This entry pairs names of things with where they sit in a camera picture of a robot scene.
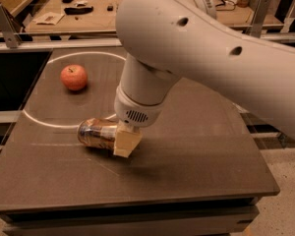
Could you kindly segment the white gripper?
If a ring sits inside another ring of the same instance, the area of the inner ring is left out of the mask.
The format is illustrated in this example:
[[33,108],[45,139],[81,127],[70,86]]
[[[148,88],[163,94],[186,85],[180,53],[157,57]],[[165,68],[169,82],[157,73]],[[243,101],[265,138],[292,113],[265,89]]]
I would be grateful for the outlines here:
[[115,132],[113,154],[128,158],[142,139],[138,128],[151,126],[163,108],[165,93],[162,89],[126,91],[119,85],[116,90],[114,110],[121,120]]

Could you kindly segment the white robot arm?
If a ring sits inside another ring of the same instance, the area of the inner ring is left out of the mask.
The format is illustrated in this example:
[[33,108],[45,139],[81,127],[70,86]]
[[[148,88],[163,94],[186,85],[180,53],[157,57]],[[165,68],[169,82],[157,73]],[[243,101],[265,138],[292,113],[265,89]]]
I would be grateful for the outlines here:
[[212,0],[123,0],[115,26],[127,52],[114,103],[123,123],[152,125],[187,78],[295,140],[294,47],[221,24]]

